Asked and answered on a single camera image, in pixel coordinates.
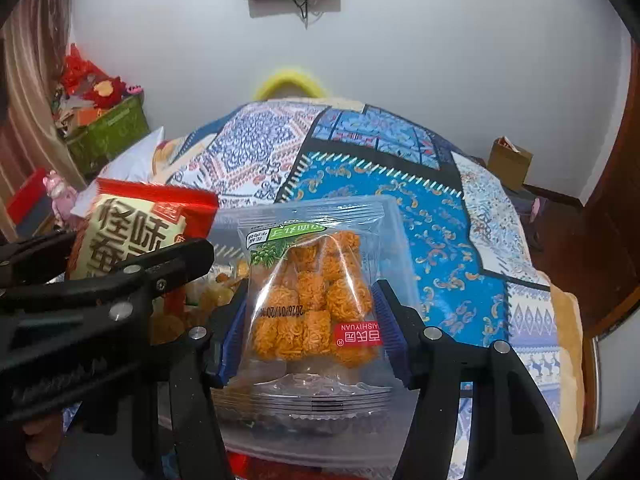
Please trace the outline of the person's left hand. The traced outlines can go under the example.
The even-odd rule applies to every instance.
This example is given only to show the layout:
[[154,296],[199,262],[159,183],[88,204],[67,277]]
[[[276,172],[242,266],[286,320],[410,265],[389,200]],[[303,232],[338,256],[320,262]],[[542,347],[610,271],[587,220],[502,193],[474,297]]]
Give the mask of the person's left hand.
[[52,414],[43,419],[32,420],[23,426],[23,431],[27,436],[28,457],[45,470],[50,470],[64,437],[63,416]]

